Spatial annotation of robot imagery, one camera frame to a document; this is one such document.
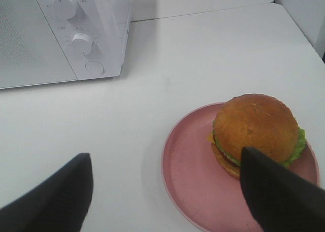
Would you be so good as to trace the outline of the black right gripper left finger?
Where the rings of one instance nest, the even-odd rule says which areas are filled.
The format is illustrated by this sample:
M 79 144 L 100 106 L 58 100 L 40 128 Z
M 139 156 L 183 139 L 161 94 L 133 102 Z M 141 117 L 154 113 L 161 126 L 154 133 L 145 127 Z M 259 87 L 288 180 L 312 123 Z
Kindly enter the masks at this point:
M 1 208 L 1 231 L 80 231 L 93 194 L 88 153 L 72 158 L 44 182 Z

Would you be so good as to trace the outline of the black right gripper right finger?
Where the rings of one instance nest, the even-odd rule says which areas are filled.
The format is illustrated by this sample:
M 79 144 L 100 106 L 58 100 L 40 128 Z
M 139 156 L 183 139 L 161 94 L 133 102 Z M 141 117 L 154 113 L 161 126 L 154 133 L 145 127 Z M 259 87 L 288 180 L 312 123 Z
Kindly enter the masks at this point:
M 324 231 L 324 189 L 253 147 L 242 149 L 240 186 L 263 231 Z

